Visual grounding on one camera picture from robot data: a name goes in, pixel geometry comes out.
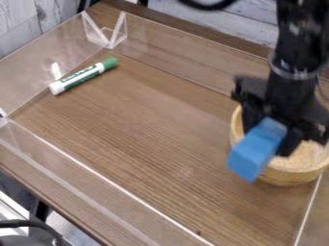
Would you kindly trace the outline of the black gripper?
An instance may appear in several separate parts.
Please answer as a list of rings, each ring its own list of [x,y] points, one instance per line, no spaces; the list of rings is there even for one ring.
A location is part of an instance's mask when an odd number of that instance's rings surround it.
[[[274,76],[263,80],[235,77],[231,98],[242,106],[245,132],[266,116],[277,119],[289,129],[279,144],[281,157],[289,157],[303,140],[319,144],[329,141],[329,110],[315,98],[317,84],[317,78],[286,80]]]

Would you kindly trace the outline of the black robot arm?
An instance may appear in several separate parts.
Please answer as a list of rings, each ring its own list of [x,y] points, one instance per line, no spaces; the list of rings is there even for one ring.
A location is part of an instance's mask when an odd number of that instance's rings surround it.
[[[245,131],[266,117],[285,125],[277,154],[287,157],[303,141],[329,141],[329,109],[315,96],[329,62],[329,0],[277,0],[277,19],[269,77],[238,76],[231,98],[242,107]]]

